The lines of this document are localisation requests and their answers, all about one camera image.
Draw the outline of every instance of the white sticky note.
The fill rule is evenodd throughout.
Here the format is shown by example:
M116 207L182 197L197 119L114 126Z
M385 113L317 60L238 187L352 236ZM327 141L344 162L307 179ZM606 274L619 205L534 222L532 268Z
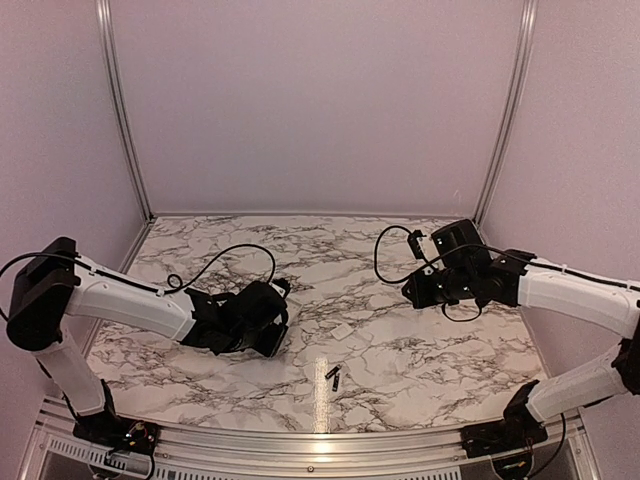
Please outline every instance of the white sticky note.
M339 327L336 327L333 330L331 330L330 333L331 335L333 335L333 338L335 338L336 340L342 340L344 338L347 338L349 335L351 335L351 332L353 332L353 328L351 328L346 323L343 323Z

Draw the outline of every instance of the gray marble vein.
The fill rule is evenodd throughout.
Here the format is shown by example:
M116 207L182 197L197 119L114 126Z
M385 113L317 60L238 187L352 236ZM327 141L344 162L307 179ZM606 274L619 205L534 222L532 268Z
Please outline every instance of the gray marble vein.
M544 378L518 312L490 306L476 321L453 323L436 308L413 310L399 285L373 274L373 245L392 223L425 233L442 220L347 217L161 218L130 274L165 284L185 280L219 250L253 242L275 255L276 277L292 283L299 305L275 358L252 351L214 356L161 336L105 324L89 362L108 381L118 410L157 420L262 431L314 431L315 364L343 365L337 392L328 386L332 432L451 425L499 416L518 387ZM389 278L418 264L404 234L382 242ZM265 278L268 257L238 250L202 276L196 288L237 291ZM473 315L462 305L452 315ZM331 331L353 332L338 341Z

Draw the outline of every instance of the vertical metal post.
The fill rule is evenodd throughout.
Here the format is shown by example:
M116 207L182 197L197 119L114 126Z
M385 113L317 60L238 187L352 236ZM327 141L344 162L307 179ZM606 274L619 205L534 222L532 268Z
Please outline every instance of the vertical metal post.
M113 35L113 25L111 23L111 4L110 0L96 0L96 9L98 14L98 26L100 28L100 40L104 53L105 67L109 80L109 88L111 91L111 100L116 112L118 121L118 130L120 139L124 148L127 169L131 176L133 189L135 191L136 200L145 222L153 219L153 213L149 204L147 191L142 180L142 172L138 162L135 145L131 136L131 127L127 116L127 110L124 103L124 95L122 91L122 83L120 80L120 71L118 69L118 59L116 55L116 44Z
M513 129L514 120L522 97L524 89L524 81L527 75L529 59L531 56L531 45L533 43L533 27L536 20L536 12L538 9L538 0L525 0L522 9L522 18L520 21L520 33L518 35L518 43L516 47L516 57L511 74L511 83L509 85L509 93L507 95L507 103L502 114L500 130L491 155L491 163L487 177L482 188L482 193L478 199L473 220L476 225L482 227L491 199L495 192L500 171L504 164L504 159L509 145L509 138Z

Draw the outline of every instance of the marble surface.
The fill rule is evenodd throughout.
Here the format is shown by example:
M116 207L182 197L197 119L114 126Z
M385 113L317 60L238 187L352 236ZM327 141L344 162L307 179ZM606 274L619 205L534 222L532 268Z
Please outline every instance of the marble surface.
M299 305L280 352L214 356L159 335L106 323L89 357L108 381L118 411L183 424L261 431L364 432L452 425L500 416L518 389L544 378L518 312L490 306L478 320L453 323L436 308L413 310L399 285L373 274L378 234L400 223L430 232L447 222L346 217L161 218L130 275L165 284L188 279L219 250L242 242L269 248L277 277ZM397 278L418 266L392 233L381 269ZM266 255L238 250L196 284L237 291L269 271ZM462 306L452 315L473 315ZM331 330L353 332L336 340ZM340 363L337 392L316 368Z

